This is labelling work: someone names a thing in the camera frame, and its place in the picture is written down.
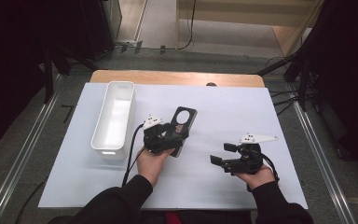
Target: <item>black sleeve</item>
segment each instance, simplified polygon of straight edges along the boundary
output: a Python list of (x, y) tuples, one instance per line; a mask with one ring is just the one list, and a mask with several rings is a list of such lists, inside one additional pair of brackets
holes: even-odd
[(278, 182), (269, 182), (252, 191), (257, 205), (257, 224), (313, 223), (310, 214), (297, 203), (288, 203), (278, 187)]
[(134, 223), (153, 187), (136, 175), (123, 188), (106, 189), (95, 196), (68, 224)]

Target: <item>cable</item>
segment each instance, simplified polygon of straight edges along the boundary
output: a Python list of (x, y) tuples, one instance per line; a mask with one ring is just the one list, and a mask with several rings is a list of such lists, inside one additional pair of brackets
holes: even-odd
[(263, 158), (263, 160), (265, 160), (267, 162), (267, 164), (271, 167), (271, 170), (272, 170), (272, 173), (274, 174), (275, 180), (279, 181), (278, 172), (275, 169), (275, 165), (268, 156), (264, 155), (262, 152), (252, 150), (252, 149), (249, 150), (249, 152), (257, 154), (258, 156), (261, 156)]
[(276, 92), (282, 92), (282, 91), (268, 91), (269, 93), (276, 93)]
[(37, 193), (37, 191), (42, 188), (42, 186), (46, 183), (46, 181), (48, 180), (48, 177), (46, 177), (37, 187), (36, 189), (34, 189), (34, 191), (31, 193), (31, 195), (28, 197), (28, 199), (25, 201), (24, 205), (22, 206), (19, 215), (17, 216), (16, 222), (15, 224), (20, 224), (21, 220), (22, 220), (22, 214), (25, 211), (25, 207), (28, 205), (28, 202), (31, 201), (31, 199), (34, 197), (34, 195)]
[(182, 47), (182, 48), (179, 48), (179, 49), (156, 49), (156, 50), (182, 50), (182, 49), (186, 49), (192, 42), (193, 40), (193, 24), (194, 24), (194, 14), (195, 14), (195, 11), (196, 11), (196, 2), (197, 0), (194, 0), (194, 3), (193, 3), (193, 11), (192, 11), (192, 14), (191, 14), (191, 26), (189, 28), (189, 31), (190, 31), (190, 39), (188, 40), (187, 44)]
[(142, 147), (142, 150), (136, 155), (135, 161), (133, 161), (130, 170), (132, 169), (132, 166), (135, 164), (135, 162), (138, 160), (138, 157), (142, 154), (142, 152), (145, 150), (145, 147)]
[(284, 109), (282, 109), (280, 112), (277, 113), (277, 116), (280, 116), (280, 114), (283, 113), (283, 111), (285, 111), (287, 108), (289, 108), (294, 103), (295, 103), (294, 101), (290, 102), (289, 105), (287, 105)]
[(268, 65), (269, 65), (269, 61), (271, 61), (271, 60), (273, 60), (273, 59), (282, 59), (284, 62), (289, 63), (289, 62), (287, 62), (287, 61), (284, 60), (285, 57), (272, 57), (272, 58), (270, 58), (270, 59), (268, 59), (268, 60), (266, 61), (266, 68), (267, 68)]
[(124, 174), (124, 178), (123, 178), (123, 183), (121, 184), (121, 187), (123, 187), (124, 185), (127, 184), (127, 179), (129, 178), (129, 174), (130, 174), (130, 170), (132, 168), (132, 166), (130, 167), (130, 164), (131, 164), (131, 156), (132, 156), (132, 150), (133, 150), (133, 143), (135, 142), (135, 137), (136, 137), (136, 134), (138, 133), (139, 129), (142, 128), (142, 126), (144, 126), (143, 124), (140, 124), (135, 132), (133, 133), (133, 136), (132, 136), (132, 141), (131, 141), (131, 147), (130, 147), (130, 155), (129, 155), (129, 162), (127, 163), (127, 170), (126, 170), (126, 174)]
[(275, 96), (278, 96), (278, 95), (282, 95), (282, 94), (284, 94), (284, 93), (293, 93), (293, 92), (296, 92), (296, 91), (277, 91), (276, 94), (271, 95), (271, 98), (272, 98), (272, 97), (275, 97)]
[(290, 97), (289, 99), (287, 99), (285, 101), (280, 101), (280, 102), (274, 103), (274, 106), (275, 105), (282, 105), (282, 104), (285, 104), (285, 103), (290, 102), (290, 101), (295, 101), (297, 98), (298, 98), (297, 96)]

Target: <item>black plastic part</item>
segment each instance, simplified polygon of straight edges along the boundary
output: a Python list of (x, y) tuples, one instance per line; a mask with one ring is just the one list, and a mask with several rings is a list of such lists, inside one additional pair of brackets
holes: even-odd
[[(187, 111), (189, 116), (188, 119), (185, 123), (179, 123), (177, 121), (177, 117), (178, 115), (182, 112), (182, 111)], [(185, 143), (185, 140), (188, 138), (191, 126), (193, 125), (194, 119), (197, 116), (197, 110), (195, 109), (191, 109), (191, 108), (187, 108), (187, 107), (183, 107), (183, 106), (179, 106), (176, 109), (175, 114), (173, 115), (173, 118), (171, 120), (171, 125), (175, 127), (175, 130), (168, 130), (165, 133), (165, 138), (170, 139), (171, 137), (175, 138), (175, 137), (181, 137), (182, 138), (182, 143), (180, 146), (175, 146), (175, 151), (173, 153), (171, 153), (171, 156), (173, 157), (179, 157), (180, 152), (182, 150), (183, 144)]]
[(239, 150), (236, 145), (230, 143), (225, 143), (223, 145), (223, 148), (225, 149), (225, 151), (230, 151), (230, 152), (237, 152)]
[(222, 158), (211, 155), (211, 164), (221, 166)]

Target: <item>white tabletop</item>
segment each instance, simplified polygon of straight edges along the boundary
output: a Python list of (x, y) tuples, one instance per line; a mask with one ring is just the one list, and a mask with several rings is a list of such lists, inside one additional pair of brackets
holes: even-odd
[[(85, 85), (39, 207), (82, 207), (102, 190), (121, 186), (127, 160), (104, 161), (90, 146), (106, 87)], [(135, 102), (132, 133), (150, 114), (170, 122), (178, 106), (198, 110), (180, 157), (166, 160), (143, 209), (256, 209), (246, 185), (210, 163), (210, 155), (238, 159), (223, 144), (238, 144), (247, 133), (279, 138), (261, 143), (262, 152), (274, 162), (286, 200), (307, 208), (268, 89), (136, 85)], [(142, 145), (141, 130), (133, 155)], [(129, 179), (136, 174), (135, 165)]]

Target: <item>power cord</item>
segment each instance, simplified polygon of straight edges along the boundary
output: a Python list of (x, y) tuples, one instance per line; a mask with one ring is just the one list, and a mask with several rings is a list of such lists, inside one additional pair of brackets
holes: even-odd
[(124, 174), (124, 177), (123, 177), (123, 183), (121, 184), (121, 187), (123, 187), (124, 185), (127, 184), (127, 180), (129, 178), (129, 174), (130, 174), (130, 171), (132, 169), (132, 166), (133, 164), (135, 164), (136, 160), (138, 160), (138, 157), (139, 155), (141, 155), (141, 153), (145, 150), (145, 148), (142, 148), (142, 151), (137, 155), (137, 157), (135, 158), (135, 161), (133, 161), (132, 165), (131, 165), (131, 157), (132, 157), (132, 151), (133, 151), (133, 144), (135, 142), (135, 137), (136, 137), (136, 134), (138, 133), (139, 129), (141, 129), (144, 125), (143, 124), (140, 124), (135, 132), (133, 133), (133, 136), (132, 136), (132, 140), (131, 140), (131, 147), (130, 147), (130, 155), (129, 155), (129, 161), (127, 163), (127, 169), (126, 169), (126, 174)]
[(190, 39), (188, 40), (187, 44), (179, 49), (156, 49), (156, 50), (182, 50), (182, 49), (186, 49), (191, 44), (191, 42), (193, 41), (193, 24), (194, 24), (194, 14), (196, 11), (196, 2), (197, 0), (194, 0), (193, 2), (193, 11), (191, 13), (191, 23), (190, 23), (191, 25), (189, 27)]
[(272, 98), (272, 97), (282, 95), (285, 93), (293, 93), (293, 92), (297, 92), (297, 91), (270, 91), (269, 93), (275, 93), (275, 94), (270, 95), (270, 97)]
[(269, 59), (266, 61), (266, 68), (269, 66), (269, 61), (274, 60), (274, 59), (282, 59), (284, 62), (289, 63), (289, 62), (287, 62), (287, 61), (284, 60), (285, 57), (272, 57), (272, 58), (269, 58)]
[(280, 178), (278, 177), (278, 172), (275, 169), (275, 165), (272, 162), (272, 160), (268, 156), (264, 155), (262, 152), (258, 152), (258, 151), (255, 151), (255, 150), (250, 150), (250, 152), (261, 156), (263, 158), (263, 160), (265, 160), (267, 162), (267, 164), (269, 165), (269, 167), (272, 170), (272, 173), (274, 175), (275, 180), (278, 182), (280, 180)]
[(31, 199), (34, 197), (34, 195), (37, 193), (37, 191), (42, 188), (42, 186), (46, 183), (46, 181), (48, 180), (48, 176), (34, 189), (34, 191), (31, 193), (31, 195), (28, 197), (28, 199), (25, 201), (24, 205), (22, 206), (19, 215), (17, 216), (16, 222), (15, 224), (20, 224), (21, 220), (22, 220), (22, 214), (25, 211), (26, 206), (28, 205), (28, 203), (31, 201)]
[(284, 107), (280, 112), (277, 113), (277, 116), (280, 116), (281, 113), (283, 113), (285, 110), (287, 110), (287, 108), (289, 108), (292, 104), (294, 104), (295, 101), (290, 102), (289, 105), (287, 105), (286, 107)]

